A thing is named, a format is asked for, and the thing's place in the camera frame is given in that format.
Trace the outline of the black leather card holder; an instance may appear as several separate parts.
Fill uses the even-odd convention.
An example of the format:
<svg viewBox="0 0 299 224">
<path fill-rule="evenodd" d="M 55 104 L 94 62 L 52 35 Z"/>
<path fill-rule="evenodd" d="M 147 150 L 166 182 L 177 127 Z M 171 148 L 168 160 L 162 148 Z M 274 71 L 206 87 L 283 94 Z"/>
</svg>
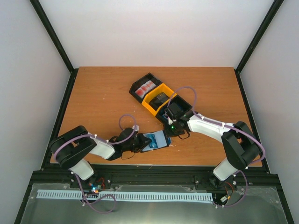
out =
<svg viewBox="0 0 299 224">
<path fill-rule="evenodd" d="M 142 149 L 140 153 L 150 152 L 164 147 L 168 147 L 171 144 L 171 138 L 166 136 L 164 130 L 152 133 L 145 133 L 144 136 L 146 138 L 151 139 L 151 143 L 149 143 L 144 149 Z"/>
</svg>

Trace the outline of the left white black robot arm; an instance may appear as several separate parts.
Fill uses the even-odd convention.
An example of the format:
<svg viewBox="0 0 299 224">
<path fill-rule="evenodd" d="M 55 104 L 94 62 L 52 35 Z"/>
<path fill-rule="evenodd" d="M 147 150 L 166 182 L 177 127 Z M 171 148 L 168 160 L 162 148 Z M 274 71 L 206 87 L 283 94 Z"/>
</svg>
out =
<svg viewBox="0 0 299 224">
<path fill-rule="evenodd" d="M 138 153 L 152 142 L 152 139 L 138 132 L 137 127 L 124 129 L 119 136 L 102 140 L 89 133 L 84 126 L 78 126 L 55 138 L 50 143 L 50 150 L 60 167 L 76 174 L 83 185 L 92 188 L 97 176 L 90 163 L 85 160 L 88 154 L 113 161 L 124 152 Z"/>
</svg>

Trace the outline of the black bin with blue cards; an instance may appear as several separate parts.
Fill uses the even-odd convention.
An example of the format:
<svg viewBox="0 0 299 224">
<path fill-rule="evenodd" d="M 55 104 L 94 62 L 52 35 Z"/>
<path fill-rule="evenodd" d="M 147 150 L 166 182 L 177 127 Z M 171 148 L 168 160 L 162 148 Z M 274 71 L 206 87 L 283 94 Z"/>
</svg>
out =
<svg viewBox="0 0 299 224">
<path fill-rule="evenodd" d="M 172 98 L 170 104 L 168 102 L 169 100 L 161 109 L 158 109 L 155 116 L 163 124 L 168 124 L 169 119 L 171 121 L 178 120 L 192 109 L 192 106 L 179 95 Z"/>
</svg>

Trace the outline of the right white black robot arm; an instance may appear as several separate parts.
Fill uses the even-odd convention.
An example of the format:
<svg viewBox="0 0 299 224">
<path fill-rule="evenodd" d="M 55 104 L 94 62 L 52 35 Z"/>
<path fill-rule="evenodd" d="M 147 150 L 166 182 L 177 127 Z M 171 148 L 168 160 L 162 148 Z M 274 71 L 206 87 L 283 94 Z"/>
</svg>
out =
<svg viewBox="0 0 299 224">
<path fill-rule="evenodd" d="M 189 111 L 175 116 L 166 110 L 169 127 L 175 135 L 195 132 L 213 138 L 223 144 L 226 158 L 213 170 L 214 176 L 224 181 L 250 164 L 265 158 L 265 149 L 255 138 L 246 123 L 224 123 Z"/>
</svg>

